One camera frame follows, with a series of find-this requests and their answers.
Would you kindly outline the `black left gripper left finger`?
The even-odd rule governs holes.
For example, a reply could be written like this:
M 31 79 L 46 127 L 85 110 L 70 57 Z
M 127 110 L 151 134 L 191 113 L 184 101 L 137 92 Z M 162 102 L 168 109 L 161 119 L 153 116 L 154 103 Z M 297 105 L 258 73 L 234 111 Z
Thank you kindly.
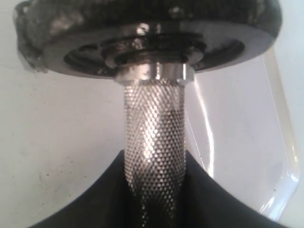
M 130 193 L 121 150 L 105 172 L 68 205 L 32 228 L 128 228 Z

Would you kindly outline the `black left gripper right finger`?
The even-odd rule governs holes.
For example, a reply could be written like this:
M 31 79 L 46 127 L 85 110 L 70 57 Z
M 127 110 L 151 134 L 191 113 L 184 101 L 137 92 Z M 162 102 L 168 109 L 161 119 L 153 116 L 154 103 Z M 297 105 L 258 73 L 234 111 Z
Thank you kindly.
M 218 183 L 186 152 L 186 174 L 180 194 L 181 228 L 281 228 L 245 205 Z

